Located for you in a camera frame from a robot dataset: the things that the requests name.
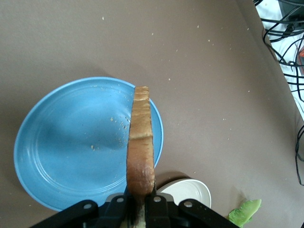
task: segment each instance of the green vegetable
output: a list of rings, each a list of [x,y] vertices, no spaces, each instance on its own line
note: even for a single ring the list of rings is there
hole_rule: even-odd
[[[261,199],[249,200],[229,213],[229,221],[240,228],[252,220],[252,216],[261,206]]]

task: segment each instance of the black cable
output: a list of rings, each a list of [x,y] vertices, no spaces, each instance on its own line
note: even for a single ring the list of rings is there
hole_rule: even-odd
[[[260,4],[263,0],[253,0],[253,3],[255,6],[257,6],[258,4]]]
[[[272,20],[272,19],[265,19],[265,18],[261,18],[262,21],[265,22],[272,22],[272,23],[279,23],[279,24],[296,24],[296,23],[304,23],[304,20]]]
[[[300,44],[299,44],[299,46],[298,46],[298,50],[300,50],[300,48],[301,48],[301,46],[302,46],[303,39],[304,39],[304,34],[303,34],[302,38],[300,39],[301,41],[300,41]],[[298,57],[298,54],[299,54],[299,53],[300,53],[300,51],[297,51],[297,52],[295,53],[295,57],[294,57],[295,62],[296,62],[296,60],[297,60],[297,57]]]
[[[298,92],[299,90],[300,90],[300,91],[303,91],[304,89],[291,90],[291,92],[294,93],[294,92]]]
[[[270,39],[269,41],[271,42],[271,43],[275,43],[275,42],[278,42],[278,41],[280,41],[280,40],[282,40],[282,39],[284,39],[284,38],[287,38],[287,37],[294,37],[294,36],[298,36],[298,35],[300,35],[300,34],[303,34],[303,32],[300,32],[299,34],[295,34],[295,35],[287,35],[287,36],[281,36],[280,38],[277,38],[277,39]]]
[[[296,83],[296,82],[287,82],[287,83],[290,85],[293,85],[293,86],[295,86],[295,85],[304,86],[304,83]]]
[[[285,18],[287,18],[288,16],[290,16],[291,14],[293,14],[294,12],[296,12],[299,8],[300,8],[300,6],[294,8],[292,11],[290,11],[290,12],[287,13],[285,16],[283,16],[283,17],[280,19],[280,21],[283,21]],[[274,29],[276,26],[278,26],[279,24],[280,24],[280,23],[277,22],[273,27],[271,27],[270,29],[268,29],[268,30],[266,31],[266,33],[265,33],[264,36],[263,36],[263,41],[264,41],[265,44],[266,44],[265,38],[266,38],[266,36],[268,35],[268,33],[269,33],[272,29]]]
[[[304,76],[296,76],[296,75],[290,75],[290,74],[284,74],[284,76],[287,76],[287,77],[294,77],[294,78],[303,78],[304,79]]]
[[[300,140],[301,140],[303,134],[304,134],[304,125],[301,127],[301,129],[298,132],[297,141],[295,144],[295,168],[296,168],[296,174],[298,176],[299,184],[302,186],[304,186],[304,184],[302,184],[302,180],[301,180],[301,176],[300,176],[300,172],[299,172],[298,159],[300,159],[300,161],[302,161],[302,162],[304,161],[304,159],[299,154]]]
[[[285,61],[285,59],[283,58],[283,56],[281,56],[280,53],[277,52],[277,50],[275,50],[271,45],[269,45],[269,44],[266,43],[266,37],[267,37],[267,32],[266,32],[266,33],[264,34],[264,36],[263,36],[263,43],[264,43],[269,49],[271,49],[273,52],[275,52],[276,55],[277,55],[278,57],[280,57],[280,60],[278,60],[279,63],[281,63],[281,61],[283,61],[284,65],[288,65],[288,63]]]
[[[289,45],[289,47],[286,49],[286,51],[284,52],[284,54],[282,55],[282,57],[284,57],[285,55],[286,55],[286,53],[288,52],[288,50],[295,44],[295,43],[297,43],[297,42],[299,42],[300,40],[302,40],[303,41],[303,38],[304,37],[302,37],[302,38],[299,38],[299,39],[297,39],[296,41],[294,41],[294,42],[292,42],[292,44],[291,45]]]
[[[301,33],[303,33],[304,32],[304,29],[301,29],[301,30],[295,30],[295,31],[293,31],[293,32],[291,32],[290,34],[289,34],[289,36],[291,36],[291,37],[293,37],[293,36],[297,36],[297,35],[300,35]],[[271,35],[271,36],[281,36],[281,35],[283,35],[285,33],[285,31],[276,31],[276,30],[271,30],[271,31],[269,31],[269,35]]]
[[[289,67],[294,67],[294,68],[304,67],[303,64],[297,64],[297,63],[295,63],[294,61],[289,61],[288,63],[282,63],[282,62],[279,61],[279,64],[282,64],[282,65],[287,66],[287,67],[288,67],[288,66],[289,66]]]
[[[294,12],[296,12],[298,9],[300,8],[300,6],[294,8],[292,11],[290,11],[289,13],[287,13],[284,17],[281,18],[280,22],[282,22],[286,17],[290,16],[291,14],[293,14]],[[271,33],[273,34],[273,28],[269,29],[268,30],[268,34]],[[278,42],[284,38],[287,38],[287,37],[291,37],[291,36],[295,36],[295,35],[298,35],[300,33],[298,32],[294,32],[295,30],[295,24],[291,24],[289,23],[285,29],[285,31],[282,33],[281,37],[278,38],[278,39],[272,39],[270,40],[270,42]]]
[[[300,44],[299,44],[299,48],[298,48],[298,49],[301,48],[303,39],[304,39],[304,35],[302,36],[302,39],[301,39],[301,41],[300,41]],[[298,56],[298,52],[296,52],[295,57],[294,57],[295,62],[296,62],[297,56]],[[298,68],[295,69],[295,72],[296,72],[296,76],[299,76]],[[300,92],[300,87],[299,87],[299,86],[300,86],[300,85],[299,85],[299,77],[297,77],[296,80],[297,80],[297,83],[298,83],[298,85],[297,85],[296,87],[297,87],[297,89],[298,89],[298,96],[299,96],[299,99],[300,99],[302,102],[304,102],[303,99],[302,99],[302,97],[301,97],[301,92]]]

